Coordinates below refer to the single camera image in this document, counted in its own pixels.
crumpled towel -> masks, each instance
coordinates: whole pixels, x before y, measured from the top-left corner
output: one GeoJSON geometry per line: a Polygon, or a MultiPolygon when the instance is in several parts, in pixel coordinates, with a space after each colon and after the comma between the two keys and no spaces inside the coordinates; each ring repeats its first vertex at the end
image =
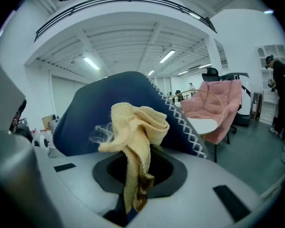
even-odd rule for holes
{"type": "Polygon", "coordinates": [[[169,130],[166,114],[150,107],[135,107],[129,103],[112,106],[111,118],[114,140],[101,143],[100,152],[123,151],[127,157],[126,183],[123,199],[126,213],[134,207],[142,210],[147,202],[147,189],[153,186],[154,177],[148,174],[150,144],[160,145],[169,130]]]}

pink armchair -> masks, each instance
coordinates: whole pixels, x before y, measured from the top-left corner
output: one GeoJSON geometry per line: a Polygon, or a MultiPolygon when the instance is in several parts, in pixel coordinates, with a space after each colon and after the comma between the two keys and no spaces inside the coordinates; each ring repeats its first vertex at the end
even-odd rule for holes
{"type": "Polygon", "coordinates": [[[183,112],[188,118],[211,118],[221,124],[218,128],[206,135],[206,140],[215,144],[226,136],[237,114],[242,97],[242,83],[240,80],[202,82],[200,90],[213,93],[224,105],[224,114],[221,121],[221,106],[213,102],[210,94],[201,94],[199,91],[190,99],[181,101],[183,112]]]}

ceiling light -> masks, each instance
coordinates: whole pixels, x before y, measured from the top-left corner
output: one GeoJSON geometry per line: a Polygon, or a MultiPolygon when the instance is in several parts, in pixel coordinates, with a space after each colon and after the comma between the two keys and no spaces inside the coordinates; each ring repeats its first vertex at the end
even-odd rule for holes
{"type": "Polygon", "coordinates": [[[162,60],[160,60],[160,63],[163,63],[164,61],[166,61],[174,52],[175,50],[171,50],[170,52],[168,52],[168,54],[165,55],[162,60]]]}
{"type": "Polygon", "coordinates": [[[154,70],[151,70],[150,73],[148,73],[148,76],[150,76],[153,72],[154,72],[154,70]]]}
{"type": "Polygon", "coordinates": [[[274,11],[273,11],[273,10],[267,10],[267,11],[265,11],[264,13],[269,13],[269,14],[271,14],[271,13],[274,13],[274,11]]]}
{"type": "Polygon", "coordinates": [[[99,67],[97,67],[97,66],[95,65],[95,63],[92,62],[91,59],[89,59],[88,57],[85,57],[85,58],[84,58],[84,61],[86,61],[89,65],[91,65],[92,68],[94,68],[94,69],[96,69],[96,70],[99,70],[99,67]]]}
{"type": "Polygon", "coordinates": [[[196,14],[194,14],[194,13],[189,13],[189,14],[190,14],[191,16],[197,18],[197,19],[200,19],[200,16],[198,16],[198,15],[196,15],[196,14]]]}
{"type": "Polygon", "coordinates": [[[209,64],[206,64],[206,65],[203,65],[203,66],[200,66],[199,68],[202,68],[202,67],[207,67],[207,66],[210,66],[211,65],[211,63],[209,63],[209,64]]]}
{"type": "Polygon", "coordinates": [[[184,73],[187,73],[188,71],[185,71],[185,72],[182,72],[182,73],[179,73],[178,75],[181,75],[181,74],[184,74],[184,73]]]}

white pillar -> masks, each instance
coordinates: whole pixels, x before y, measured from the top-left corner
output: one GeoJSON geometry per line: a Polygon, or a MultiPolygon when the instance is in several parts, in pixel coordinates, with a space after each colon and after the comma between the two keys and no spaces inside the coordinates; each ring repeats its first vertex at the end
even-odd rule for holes
{"type": "Polygon", "coordinates": [[[219,51],[217,49],[217,45],[215,44],[214,38],[207,36],[205,38],[205,44],[208,50],[208,54],[209,54],[212,67],[218,70],[218,75],[223,75],[222,63],[220,61],[219,51]]]}

black railing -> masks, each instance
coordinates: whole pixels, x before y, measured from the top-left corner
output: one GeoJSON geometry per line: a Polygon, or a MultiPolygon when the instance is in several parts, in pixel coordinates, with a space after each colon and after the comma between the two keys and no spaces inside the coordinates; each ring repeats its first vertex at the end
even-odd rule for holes
{"type": "Polygon", "coordinates": [[[104,3],[109,3],[109,2],[122,2],[122,1],[127,1],[127,2],[150,2],[150,3],[155,3],[155,4],[160,4],[163,6],[167,6],[173,9],[176,9],[182,13],[186,13],[189,14],[195,18],[193,19],[198,19],[200,22],[204,23],[205,25],[207,25],[208,27],[210,27],[213,31],[215,31],[212,23],[210,22],[210,20],[203,18],[201,15],[199,15],[198,13],[176,3],[176,2],[172,2],[169,0],[89,0],[89,1],[85,1],[82,3],[79,3],[77,5],[74,5],[68,9],[66,9],[65,11],[59,13],[58,15],[56,15],[54,18],[52,18],[51,20],[49,20],[47,23],[45,23],[39,30],[37,30],[36,32],[36,38],[35,41],[46,31],[48,30],[51,26],[55,25],[56,23],[58,23],[59,21],[65,19],[66,17],[71,16],[73,13],[76,13],[78,11],[99,5],[99,4],[104,4],[104,3]]]}

